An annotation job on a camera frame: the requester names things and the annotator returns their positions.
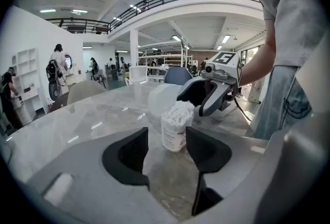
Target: marble table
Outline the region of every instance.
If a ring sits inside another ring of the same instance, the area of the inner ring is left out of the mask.
[[[148,127],[149,151],[143,174],[150,192],[179,221],[191,217],[198,170],[187,150],[171,153],[162,146],[160,115],[176,101],[180,86],[146,82],[81,100],[50,113],[11,135],[9,168],[22,182],[67,148],[109,134]],[[209,117],[195,115],[193,127],[244,136],[244,116],[231,104]]]

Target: black cable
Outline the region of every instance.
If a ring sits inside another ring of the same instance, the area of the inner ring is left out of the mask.
[[[236,103],[238,109],[239,109],[239,110],[242,112],[242,114],[247,118],[247,120],[249,120],[249,121],[252,122],[252,120],[249,119],[249,117],[245,114],[244,110],[243,110],[243,109],[240,107],[240,105],[238,104],[238,102],[237,102],[237,100],[236,100],[236,97],[234,98],[234,101],[235,101],[235,103]]]

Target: robotic arm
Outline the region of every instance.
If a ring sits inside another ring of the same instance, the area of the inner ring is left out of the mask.
[[[242,66],[238,53],[219,52],[206,62],[201,76],[187,81],[177,100],[200,106],[199,115],[209,116],[222,109],[225,101],[232,101],[238,92]]]

